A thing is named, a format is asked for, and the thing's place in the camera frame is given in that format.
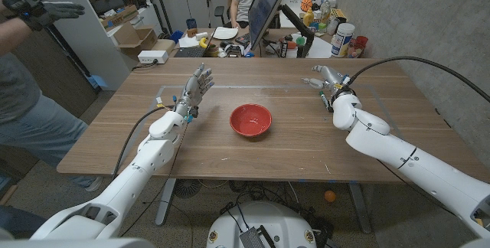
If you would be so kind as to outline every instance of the cardboard box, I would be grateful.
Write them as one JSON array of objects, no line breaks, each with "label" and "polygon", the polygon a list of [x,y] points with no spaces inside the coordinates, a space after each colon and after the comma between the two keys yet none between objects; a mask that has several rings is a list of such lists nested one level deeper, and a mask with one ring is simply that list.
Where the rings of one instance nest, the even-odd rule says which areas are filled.
[{"label": "cardboard box", "polygon": [[144,25],[135,29],[131,23],[126,22],[115,34],[121,52],[127,55],[138,55],[143,50],[151,50],[156,44],[154,25]]},{"label": "cardboard box", "polygon": [[118,12],[117,14],[111,15],[110,17],[104,19],[101,23],[106,31],[110,31],[116,26],[132,20],[137,15],[138,9],[136,8],[136,6],[129,5],[124,7],[124,10]]}]

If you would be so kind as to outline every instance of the gray wall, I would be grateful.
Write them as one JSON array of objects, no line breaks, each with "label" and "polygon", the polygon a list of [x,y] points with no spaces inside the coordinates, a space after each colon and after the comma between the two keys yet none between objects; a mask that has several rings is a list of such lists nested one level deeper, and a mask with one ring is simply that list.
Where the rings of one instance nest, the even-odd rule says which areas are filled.
[{"label": "gray wall", "polygon": [[[337,3],[356,26],[354,35],[369,38],[366,57],[427,58],[456,70],[490,93],[490,0]],[[477,157],[490,167],[490,104],[441,70],[415,62],[401,65]]]}]

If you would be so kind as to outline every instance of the bottle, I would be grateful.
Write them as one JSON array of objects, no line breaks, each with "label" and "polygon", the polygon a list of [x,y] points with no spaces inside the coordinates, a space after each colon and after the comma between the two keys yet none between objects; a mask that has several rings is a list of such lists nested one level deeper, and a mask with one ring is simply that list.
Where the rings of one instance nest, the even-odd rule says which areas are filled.
[{"label": "bottle", "polygon": [[338,18],[334,18],[332,22],[328,23],[327,26],[327,34],[333,35],[335,33],[335,29],[337,29],[337,25],[340,21]]},{"label": "bottle", "polygon": [[306,25],[306,27],[309,27],[309,25],[313,22],[313,19],[315,19],[313,11],[311,8],[309,8],[308,12],[306,12],[306,15],[303,17],[303,23]]},{"label": "bottle", "polygon": [[324,0],[322,5],[320,5],[320,11],[322,12],[320,23],[327,24],[328,17],[330,16],[330,2],[328,0]]},{"label": "bottle", "polygon": [[354,30],[355,26],[350,23],[342,23],[338,26],[337,34],[332,38],[332,56],[343,57],[347,54]]}]

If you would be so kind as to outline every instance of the computer monitor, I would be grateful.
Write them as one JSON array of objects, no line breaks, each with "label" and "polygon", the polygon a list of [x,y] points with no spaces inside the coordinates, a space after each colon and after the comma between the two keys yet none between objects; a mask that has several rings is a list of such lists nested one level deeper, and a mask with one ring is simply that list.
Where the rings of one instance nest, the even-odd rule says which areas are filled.
[{"label": "computer monitor", "polygon": [[253,0],[248,10],[250,49],[260,43],[282,0]]}]

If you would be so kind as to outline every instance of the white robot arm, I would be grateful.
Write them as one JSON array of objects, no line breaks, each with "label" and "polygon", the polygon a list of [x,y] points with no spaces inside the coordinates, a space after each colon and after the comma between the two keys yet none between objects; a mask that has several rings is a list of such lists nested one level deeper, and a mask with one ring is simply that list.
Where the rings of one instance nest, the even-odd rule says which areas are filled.
[{"label": "white robot arm", "polygon": [[31,240],[93,240],[117,237],[124,218],[148,180],[174,157],[181,133],[197,117],[202,96],[213,86],[211,69],[202,64],[189,78],[174,111],[150,125],[131,164],[104,190],[86,203],[60,211],[44,223]]},{"label": "white robot arm", "polygon": [[362,110],[351,90],[337,94],[349,78],[326,66],[313,67],[325,81],[303,79],[312,87],[332,92],[333,123],[348,130],[346,141],[355,150],[386,162],[446,205],[476,235],[490,238],[490,184],[476,180],[431,154],[390,134],[381,118]]}]

